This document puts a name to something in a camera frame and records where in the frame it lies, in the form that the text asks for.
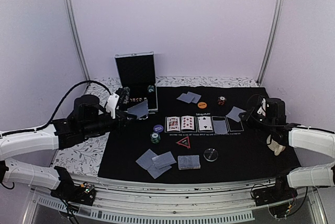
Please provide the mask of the blue patterned card deck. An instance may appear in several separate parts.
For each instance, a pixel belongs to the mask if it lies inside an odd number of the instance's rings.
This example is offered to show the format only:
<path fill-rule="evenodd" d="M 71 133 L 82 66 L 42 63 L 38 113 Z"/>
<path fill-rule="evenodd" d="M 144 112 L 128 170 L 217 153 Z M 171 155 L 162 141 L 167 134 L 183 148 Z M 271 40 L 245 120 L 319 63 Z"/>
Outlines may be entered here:
<path fill-rule="evenodd" d="M 149 114 L 148 101 L 144 100 L 127 110 L 128 114 L 135 115 L 137 119 L 146 117 Z"/>

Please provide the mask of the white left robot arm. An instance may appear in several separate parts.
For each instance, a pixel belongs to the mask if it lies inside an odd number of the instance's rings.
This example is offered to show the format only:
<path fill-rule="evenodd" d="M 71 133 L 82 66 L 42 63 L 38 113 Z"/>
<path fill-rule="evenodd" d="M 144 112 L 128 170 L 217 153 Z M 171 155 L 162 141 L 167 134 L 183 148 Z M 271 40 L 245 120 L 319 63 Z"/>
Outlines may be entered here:
<path fill-rule="evenodd" d="M 65 199 L 73 200 L 78 190 L 67 169 L 42 166 L 28 155 L 74 147 L 134 119 L 135 115 L 122 110 L 129 93 L 129 88 L 118 89 L 109 95 L 105 106 L 97 96 L 86 94 L 74 100 L 73 110 L 66 118 L 40 127 L 1 132 L 1 182 L 57 189 Z"/>

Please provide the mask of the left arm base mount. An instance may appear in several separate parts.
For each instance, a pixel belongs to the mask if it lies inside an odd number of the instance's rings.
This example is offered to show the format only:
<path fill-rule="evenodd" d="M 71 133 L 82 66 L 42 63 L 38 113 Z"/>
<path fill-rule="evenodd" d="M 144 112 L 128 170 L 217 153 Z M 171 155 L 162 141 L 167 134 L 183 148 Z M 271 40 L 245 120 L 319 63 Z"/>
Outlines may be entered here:
<path fill-rule="evenodd" d="M 60 166 L 55 166 L 54 169 L 58 173 L 60 184 L 56 189 L 51 190 L 50 195 L 65 202 L 73 202 L 87 206 L 93 206 L 96 190 L 95 185 L 83 182 L 80 185 L 75 185 L 69 172 Z"/>

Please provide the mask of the red triangle all-in marker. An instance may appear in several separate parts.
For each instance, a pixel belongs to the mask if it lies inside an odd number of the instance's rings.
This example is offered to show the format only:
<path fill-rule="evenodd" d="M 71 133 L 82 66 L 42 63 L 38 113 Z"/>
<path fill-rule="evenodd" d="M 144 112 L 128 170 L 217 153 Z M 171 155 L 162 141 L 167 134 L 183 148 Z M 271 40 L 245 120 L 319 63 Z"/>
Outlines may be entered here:
<path fill-rule="evenodd" d="M 191 148 L 191 144 L 190 144 L 190 140 L 189 140 L 189 136 L 186 136 L 185 138 L 179 140 L 178 142 L 176 142 L 176 144 L 186 147 L 188 149 Z"/>

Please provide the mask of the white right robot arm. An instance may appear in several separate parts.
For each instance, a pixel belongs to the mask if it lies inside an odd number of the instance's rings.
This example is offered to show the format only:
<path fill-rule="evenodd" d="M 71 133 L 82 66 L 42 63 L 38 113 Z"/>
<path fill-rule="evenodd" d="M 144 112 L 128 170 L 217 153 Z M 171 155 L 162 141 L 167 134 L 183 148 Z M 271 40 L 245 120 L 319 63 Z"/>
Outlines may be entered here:
<path fill-rule="evenodd" d="M 293 148 L 302 165 L 283 173 L 283 181 L 271 188 L 275 201 L 283 200 L 291 188 L 334 186 L 334 132 L 286 121 L 285 102 L 260 96 L 239 113 L 250 128 L 266 134 L 266 145 L 275 155 Z"/>

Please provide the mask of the green poker chip pile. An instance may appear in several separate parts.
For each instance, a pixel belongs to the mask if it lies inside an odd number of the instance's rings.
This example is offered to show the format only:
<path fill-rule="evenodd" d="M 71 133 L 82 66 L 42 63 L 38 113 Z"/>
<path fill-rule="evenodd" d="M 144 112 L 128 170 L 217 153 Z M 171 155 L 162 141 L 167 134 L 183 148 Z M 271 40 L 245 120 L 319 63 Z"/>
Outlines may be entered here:
<path fill-rule="evenodd" d="M 160 134 L 157 132 L 153 132 L 150 134 L 150 139 L 152 143 L 159 143 L 161 140 Z"/>

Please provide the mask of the orange big blind button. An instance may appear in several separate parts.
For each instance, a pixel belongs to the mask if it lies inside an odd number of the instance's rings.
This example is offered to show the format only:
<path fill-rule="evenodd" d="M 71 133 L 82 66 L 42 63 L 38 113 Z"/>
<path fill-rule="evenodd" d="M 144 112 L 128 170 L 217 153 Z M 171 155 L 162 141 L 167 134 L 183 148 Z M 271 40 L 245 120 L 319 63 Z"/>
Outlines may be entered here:
<path fill-rule="evenodd" d="M 197 104 L 197 106 L 198 106 L 198 108 L 200 108 L 200 109 L 205 109 L 205 108 L 207 108 L 207 103 L 206 103 L 206 102 L 199 102 L 199 103 Z"/>

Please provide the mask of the clear dealer button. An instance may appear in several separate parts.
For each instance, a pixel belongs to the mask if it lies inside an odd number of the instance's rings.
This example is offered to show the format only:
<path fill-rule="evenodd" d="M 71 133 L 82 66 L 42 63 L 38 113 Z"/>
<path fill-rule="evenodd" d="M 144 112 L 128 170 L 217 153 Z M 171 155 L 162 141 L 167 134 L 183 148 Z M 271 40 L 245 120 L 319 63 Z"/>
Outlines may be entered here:
<path fill-rule="evenodd" d="M 208 148 L 204 151 L 204 158 L 208 162 L 214 162 L 218 159 L 218 151 L 214 148 Z"/>

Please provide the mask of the long poker chip stack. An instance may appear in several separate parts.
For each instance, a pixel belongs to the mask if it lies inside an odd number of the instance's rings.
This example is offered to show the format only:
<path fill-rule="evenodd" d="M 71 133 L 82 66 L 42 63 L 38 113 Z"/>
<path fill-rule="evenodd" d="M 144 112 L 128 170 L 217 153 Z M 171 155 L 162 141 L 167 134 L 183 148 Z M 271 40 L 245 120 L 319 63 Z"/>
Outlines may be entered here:
<path fill-rule="evenodd" d="M 123 92 L 124 92 L 123 104 L 128 104 L 129 97 L 130 97 L 130 88 L 129 87 L 124 87 Z"/>

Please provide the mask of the orange black poker chips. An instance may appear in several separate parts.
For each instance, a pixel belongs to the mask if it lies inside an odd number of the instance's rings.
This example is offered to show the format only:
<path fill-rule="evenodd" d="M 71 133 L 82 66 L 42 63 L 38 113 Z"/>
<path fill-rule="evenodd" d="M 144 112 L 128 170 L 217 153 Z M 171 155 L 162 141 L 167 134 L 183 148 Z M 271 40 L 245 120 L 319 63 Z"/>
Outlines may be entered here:
<path fill-rule="evenodd" d="M 219 106 L 223 106 L 225 104 L 225 102 L 226 102 L 226 98 L 225 97 L 223 97 L 223 96 L 218 97 L 217 104 Z"/>

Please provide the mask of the purple small blind button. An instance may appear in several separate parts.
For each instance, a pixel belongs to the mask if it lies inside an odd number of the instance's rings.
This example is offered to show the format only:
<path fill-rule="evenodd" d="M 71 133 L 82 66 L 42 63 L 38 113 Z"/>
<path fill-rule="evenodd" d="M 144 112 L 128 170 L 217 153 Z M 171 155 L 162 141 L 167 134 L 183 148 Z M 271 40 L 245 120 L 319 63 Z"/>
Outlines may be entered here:
<path fill-rule="evenodd" d="M 162 125 L 155 125 L 155 126 L 153 127 L 153 131 L 154 131 L 154 132 L 157 132 L 157 133 L 161 133 L 161 132 L 164 131 L 164 127 L 163 127 Z"/>

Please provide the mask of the short poker chip stack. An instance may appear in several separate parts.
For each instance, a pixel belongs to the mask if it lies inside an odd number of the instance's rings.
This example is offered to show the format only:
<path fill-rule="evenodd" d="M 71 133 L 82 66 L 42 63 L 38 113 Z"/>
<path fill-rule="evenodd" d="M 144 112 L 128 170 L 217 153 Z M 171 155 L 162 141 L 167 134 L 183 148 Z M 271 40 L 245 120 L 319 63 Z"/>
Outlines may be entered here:
<path fill-rule="evenodd" d="M 155 87 L 153 85 L 149 85 L 148 88 L 147 88 L 147 90 L 148 90 L 149 94 L 153 93 L 155 91 Z"/>

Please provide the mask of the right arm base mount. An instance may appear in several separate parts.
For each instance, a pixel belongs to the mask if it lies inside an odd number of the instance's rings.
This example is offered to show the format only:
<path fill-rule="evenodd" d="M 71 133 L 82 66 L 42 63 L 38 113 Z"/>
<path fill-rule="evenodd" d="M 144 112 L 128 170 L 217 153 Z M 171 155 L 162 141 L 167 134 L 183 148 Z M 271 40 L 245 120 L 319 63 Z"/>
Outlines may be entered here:
<path fill-rule="evenodd" d="M 298 193 L 296 189 L 289 187 L 286 175 L 279 175 L 272 186 L 255 184 L 251 188 L 250 195 L 256 206 L 263 206 L 289 199 L 295 200 Z"/>

